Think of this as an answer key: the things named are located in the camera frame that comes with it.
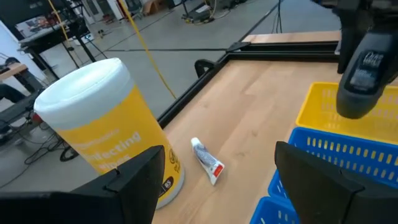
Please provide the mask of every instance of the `disinfecting wipes container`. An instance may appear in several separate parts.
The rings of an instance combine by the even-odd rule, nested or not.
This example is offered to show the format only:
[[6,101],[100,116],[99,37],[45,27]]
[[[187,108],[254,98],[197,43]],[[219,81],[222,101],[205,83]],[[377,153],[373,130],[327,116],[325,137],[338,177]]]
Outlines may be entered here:
[[120,59],[71,72],[44,90],[34,109],[100,174],[163,145],[165,169],[157,208],[181,189],[184,169]]

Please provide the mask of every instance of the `desk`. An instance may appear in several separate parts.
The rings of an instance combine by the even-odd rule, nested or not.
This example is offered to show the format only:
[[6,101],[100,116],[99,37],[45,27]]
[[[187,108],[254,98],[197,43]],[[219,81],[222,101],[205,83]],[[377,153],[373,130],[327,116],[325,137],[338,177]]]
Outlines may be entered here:
[[32,75],[26,65],[13,63],[8,66],[10,70],[0,74],[0,80],[14,76],[30,93],[43,88],[42,84]]
[[[250,35],[253,42],[337,40],[339,32]],[[312,82],[338,82],[336,63],[230,60],[164,128],[185,168],[176,198],[153,223],[249,223]],[[195,158],[198,137],[226,169],[215,186]]]

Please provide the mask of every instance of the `concrete floor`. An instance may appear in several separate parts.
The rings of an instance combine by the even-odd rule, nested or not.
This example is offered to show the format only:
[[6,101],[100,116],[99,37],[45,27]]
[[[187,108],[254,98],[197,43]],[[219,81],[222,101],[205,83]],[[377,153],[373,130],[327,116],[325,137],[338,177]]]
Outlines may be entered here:
[[[196,6],[200,0],[188,2],[188,8]],[[272,7],[277,0],[249,0],[247,4],[233,9],[226,17],[212,23],[194,26],[181,20],[183,8],[176,7],[173,11],[163,11],[156,15],[138,20],[137,25],[150,49],[192,49],[191,51],[153,51],[152,55],[160,71],[174,92],[181,95],[196,79],[193,64],[200,58],[216,60],[224,54],[223,51],[200,51],[195,49],[223,49],[238,41],[251,27],[257,23]],[[275,11],[262,21],[253,34],[271,33]],[[282,3],[282,29],[284,32],[305,32],[316,30],[337,30],[340,28],[339,20],[329,10],[323,9],[309,0],[285,0]],[[158,117],[172,102],[173,99],[161,84],[153,66],[150,64],[146,53],[140,50],[137,35],[128,23],[114,23],[106,26],[110,34],[103,39],[96,39],[94,43],[106,54],[107,57],[118,57],[128,67],[136,80],[144,98]],[[91,44],[88,48],[97,60],[104,59]],[[81,62],[90,63],[81,47],[76,47]],[[49,64],[56,65],[55,71],[62,77],[75,68],[61,45],[58,45],[43,55]],[[32,139],[42,142],[49,133],[36,130]],[[25,166],[23,160],[31,154],[38,145],[23,144],[24,150],[15,152],[19,158],[18,168],[12,172],[15,175]],[[0,164],[2,156],[10,152],[9,149],[0,148]],[[61,151],[48,153],[38,162],[34,163],[27,171],[11,184],[0,191],[41,191],[41,190],[72,190],[91,179],[97,173],[81,157],[69,162],[59,162]]]

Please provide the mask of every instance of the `metal frame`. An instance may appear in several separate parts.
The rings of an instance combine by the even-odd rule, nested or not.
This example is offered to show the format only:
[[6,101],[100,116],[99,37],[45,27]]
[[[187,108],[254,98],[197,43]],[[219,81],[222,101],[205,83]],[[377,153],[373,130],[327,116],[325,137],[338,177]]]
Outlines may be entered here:
[[198,80],[159,116],[158,122],[162,128],[165,128],[230,60],[338,62],[339,58],[335,55],[337,44],[338,41],[234,43],[216,62],[204,59],[195,62]]

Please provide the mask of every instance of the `black bracket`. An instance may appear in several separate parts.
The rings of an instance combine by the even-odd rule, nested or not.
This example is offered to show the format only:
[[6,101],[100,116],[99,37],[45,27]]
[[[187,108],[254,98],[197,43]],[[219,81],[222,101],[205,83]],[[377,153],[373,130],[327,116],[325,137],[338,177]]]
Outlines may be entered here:
[[228,49],[226,49],[226,53],[234,52],[236,50],[241,50],[242,47],[246,47],[250,45],[250,42],[235,42]]
[[212,62],[211,60],[207,59],[199,59],[195,62],[195,71],[200,78],[203,74],[207,71],[213,69],[216,66],[216,62]]

